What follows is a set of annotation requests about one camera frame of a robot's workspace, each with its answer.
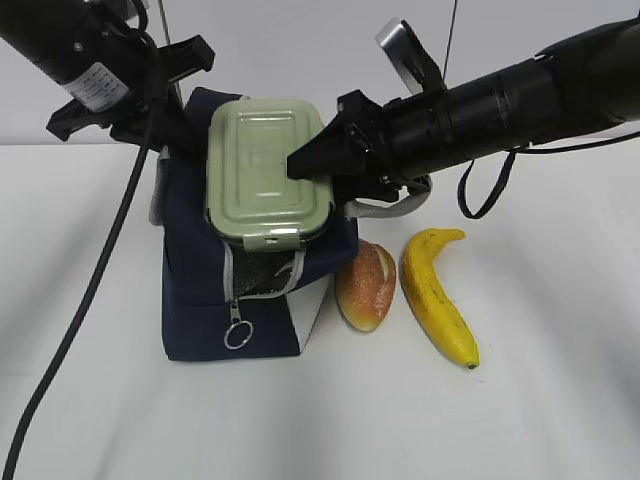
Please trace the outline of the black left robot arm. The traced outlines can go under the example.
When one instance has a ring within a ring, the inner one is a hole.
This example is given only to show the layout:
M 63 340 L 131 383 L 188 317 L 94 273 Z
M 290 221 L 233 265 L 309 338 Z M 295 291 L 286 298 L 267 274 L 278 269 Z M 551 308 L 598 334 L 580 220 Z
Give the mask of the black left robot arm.
M 71 101 L 47 130 L 66 142 L 89 126 L 118 142 L 204 156 L 177 93 L 179 81 L 210 71 L 215 53 L 199 35 L 158 46 L 142 1 L 4 1 L 1 38 Z

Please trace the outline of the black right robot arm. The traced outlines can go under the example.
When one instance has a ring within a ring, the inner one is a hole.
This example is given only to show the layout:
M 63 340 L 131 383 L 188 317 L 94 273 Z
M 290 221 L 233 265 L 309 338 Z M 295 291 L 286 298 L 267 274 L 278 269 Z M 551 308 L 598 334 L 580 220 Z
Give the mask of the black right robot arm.
M 290 178 L 329 179 L 341 203 L 393 202 L 401 189 L 421 195 L 434 172 L 639 117 L 634 18 L 452 88 L 406 21 L 390 21 L 377 42 L 409 96 L 382 105 L 357 90 L 341 96 L 334 119 L 287 159 Z

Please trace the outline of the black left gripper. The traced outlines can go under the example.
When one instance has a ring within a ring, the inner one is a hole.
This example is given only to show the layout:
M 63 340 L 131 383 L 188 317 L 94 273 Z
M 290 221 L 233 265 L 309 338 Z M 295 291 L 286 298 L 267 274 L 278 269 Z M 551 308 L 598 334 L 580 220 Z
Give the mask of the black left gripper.
M 55 111 L 46 129 L 61 141 L 96 125 L 116 141 L 141 146 L 151 130 L 149 148 L 168 147 L 194 163 L 204 163 L 208 147 L 202 129 L 181 106 L 175 83 L 199 71 L 210 71 L 215 53 L 199 35 L 158 49 L 144 57 L 127 83 L 113 68 L 94 62 L 65 84 L 73 100 Z

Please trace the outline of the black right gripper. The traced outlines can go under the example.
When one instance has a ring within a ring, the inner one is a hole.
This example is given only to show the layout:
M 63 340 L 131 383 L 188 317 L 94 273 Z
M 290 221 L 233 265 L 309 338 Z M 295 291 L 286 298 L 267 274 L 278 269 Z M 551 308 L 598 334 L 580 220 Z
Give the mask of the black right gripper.
M 338 115 L 287 157 L 291 179 L 333 176 L 336 201 L 394 201 L 399 191 L 429 193 L 431 148 L 441 134 L 441 93 L 395 98 L 384 105 L 360 90 L 338 98 Z

